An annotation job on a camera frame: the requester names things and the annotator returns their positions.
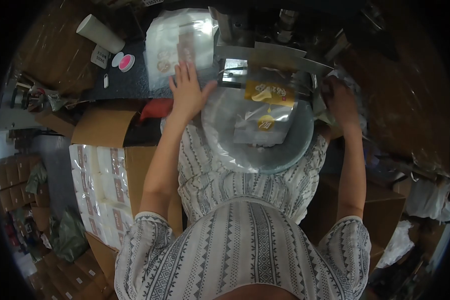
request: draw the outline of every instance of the white paper cup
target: white paper cup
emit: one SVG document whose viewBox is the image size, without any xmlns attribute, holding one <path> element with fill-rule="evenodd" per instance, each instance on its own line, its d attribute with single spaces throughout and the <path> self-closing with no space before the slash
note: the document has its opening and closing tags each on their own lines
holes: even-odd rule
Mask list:
<svg viewBox="0 0 450 300">
<path fill-rule="evenodd" d="M 77 33 L 113 54 L 119 53 L 125 46 L 124 40 L 120 39 L 92 14 L 81 21 L 80 25 L 78 25 Z"/>
</svg>

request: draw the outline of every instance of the woman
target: woman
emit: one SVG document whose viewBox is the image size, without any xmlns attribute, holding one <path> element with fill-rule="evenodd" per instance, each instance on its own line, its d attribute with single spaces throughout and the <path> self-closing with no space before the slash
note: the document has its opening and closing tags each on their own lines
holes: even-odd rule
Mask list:
<svg viewBox="0 0 450 300">
<path fill-rule="evenodd" d="M 327 100 L 343 130 L 337 223 L 314 247 L 297 224 L 318 184 L 330 139 L 318 128 L 307 154 L 275 175 L 242 174 L 214 158 L 189 122 L 216 87 L 203 91 L 195 67 L 169 79 L 174 105 L 143 185 L 140 213 L 115 262 L 121 299 L 358 299 L 371 243 L 362 223 L 366 179 L 354 96 L 330 78 Z M 191 225 L 175 239 L 167 223 L 178 192 Z"/>
</svg>

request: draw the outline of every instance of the patterned white dress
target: patterned white dress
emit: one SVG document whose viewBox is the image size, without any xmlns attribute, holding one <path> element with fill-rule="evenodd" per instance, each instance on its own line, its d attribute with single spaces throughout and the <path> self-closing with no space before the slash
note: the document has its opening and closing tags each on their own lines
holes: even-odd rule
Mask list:
<svg viewBox="0 0 450 300">
<path fill-rule="evenodd" d="M 249 284 L 298 299 L 358 299 L 371 243 L 360 218 L 337 222 L 315 248 L 297 225 L 318 185 L 327 143 L 315 136 L 296 165 L 275 175 L 225 169 L 188 125 L 179 189 L 189 226 L 177 239 L 152 212 L 135 216 L 115 262 L 120 299 L 214 299 Z"/>
</svg>

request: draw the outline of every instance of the stack of plastic bags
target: stack of plastic bags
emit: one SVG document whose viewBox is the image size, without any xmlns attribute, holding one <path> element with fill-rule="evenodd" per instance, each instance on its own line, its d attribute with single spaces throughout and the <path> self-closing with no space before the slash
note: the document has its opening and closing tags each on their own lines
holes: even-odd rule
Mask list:
<svg viewBox="0 0 450 300">
<path fill-rule="evenodd" d="M 133 224 L 123 149 L 73 144 L 69 152 L 85 230 L 120 249 Z"/>
<path fill-rule="evenodd" d="M 144 58 L 150 90 L 168 86 L 179 61 L 193 62 L 196 69 L 214 61 L 214 21 L 207 9 L 163 11 L 147 30 Z"/>
</svg>

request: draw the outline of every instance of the woman's left arm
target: woman's left arm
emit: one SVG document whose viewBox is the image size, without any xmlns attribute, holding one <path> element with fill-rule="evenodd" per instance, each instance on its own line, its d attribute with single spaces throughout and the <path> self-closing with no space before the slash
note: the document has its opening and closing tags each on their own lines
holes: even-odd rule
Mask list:
<svg viewBox="0 0 450 300">
<path fill-rule="evenodd" d="M 217 82 L 209 82 L 200 90 L 197 72 L 192 63 L 180 62 L 175 66 L 175 80 L 169 78 L 173 92 L 173 109 L 168 116 L 162 137 L 150 163 L 140 203 L 140 212 L 157 213 L 168 219 L 168 205 L 176 191 L 180 141 L 190 120 L 202 110 Z"/>
</svg>

